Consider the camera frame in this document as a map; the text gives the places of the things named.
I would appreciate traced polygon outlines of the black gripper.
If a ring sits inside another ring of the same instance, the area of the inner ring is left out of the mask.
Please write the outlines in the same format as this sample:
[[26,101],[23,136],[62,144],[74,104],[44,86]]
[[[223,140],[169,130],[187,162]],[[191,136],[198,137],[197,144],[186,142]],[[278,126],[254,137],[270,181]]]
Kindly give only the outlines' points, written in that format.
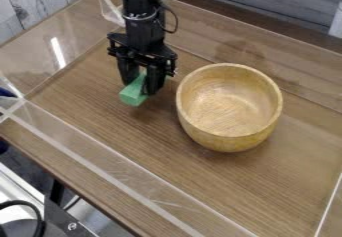
[[139,67],[147,68],[144,92],[155,95],[164,85],[166,76],[175,74],[178,55],[164,44],[169,30],[166,14],[158,12],[148,18],[127,18],[126,32],[111,32],[108,54],[118,60],[124,85],[139,77]]

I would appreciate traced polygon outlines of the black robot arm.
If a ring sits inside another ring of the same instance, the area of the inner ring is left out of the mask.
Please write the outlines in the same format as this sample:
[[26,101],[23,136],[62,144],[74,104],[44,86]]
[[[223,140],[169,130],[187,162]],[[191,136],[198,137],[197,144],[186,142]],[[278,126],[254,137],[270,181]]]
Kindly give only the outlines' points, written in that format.
[[124,33],[111,32],[108,54],[116,58],[123,84],[138,79],[146,68],[142,93],[154,95],[164,86],[166,77],[175,76],[178,54],[166,45],[166,12],[177,14],[163,0],[122,0]]

